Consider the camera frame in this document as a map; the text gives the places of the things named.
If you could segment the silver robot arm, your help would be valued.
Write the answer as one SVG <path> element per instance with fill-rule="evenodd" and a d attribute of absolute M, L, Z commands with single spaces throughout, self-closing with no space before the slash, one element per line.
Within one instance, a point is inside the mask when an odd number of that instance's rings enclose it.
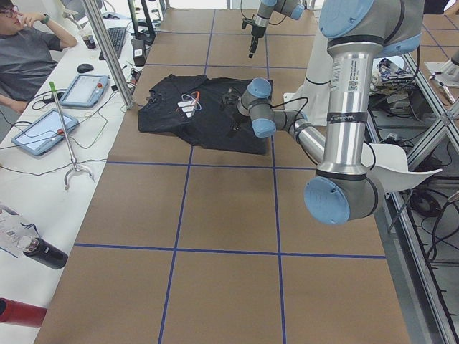
<path fill-rule="evenodd" d="M 236 123 L 247 121 L 267 138 L 286 130 L 317 162 L 304 201 L 318 221 L 344 224 L 373 214 L 387 188 L 362 161 L 370 80 L 376 58 L 411 52 L 420 45 L 422 1 L 326 1 L 318 37 L 331 58 L 326 132 L 318 132 L 302 110 L 275 110 L 272 87 L 254 79 L 230 103 Z"/>
<path fill-rule="evenodd" d="M 270 18 L 273 12 L 282 14 L 294 20 L 299 20 L 305 11 L 306 7 L 302 1 L 294 0 L 262 0 L 258 7 L 256 15 L 251 18 L 242 15 L 242 29 L 251 26 L 252 39 L 248 57 L 253 58 L 256 53 L 259 40 L 265 36 L 266 29 L 270 24 Z"/>

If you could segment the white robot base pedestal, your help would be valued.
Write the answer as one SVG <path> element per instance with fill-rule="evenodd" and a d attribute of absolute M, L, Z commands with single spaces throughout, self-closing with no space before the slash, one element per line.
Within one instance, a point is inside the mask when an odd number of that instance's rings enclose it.
<path fill-rule="evenodd" d="M 320 30 L 316 32 L 303 84 L 295 93 L 285 93 L 287 110 L 301 110 L 307 121 L 315 126 L 326 126 L 331 84 L 332 59 L 327 52 L 328 39 Z"/>

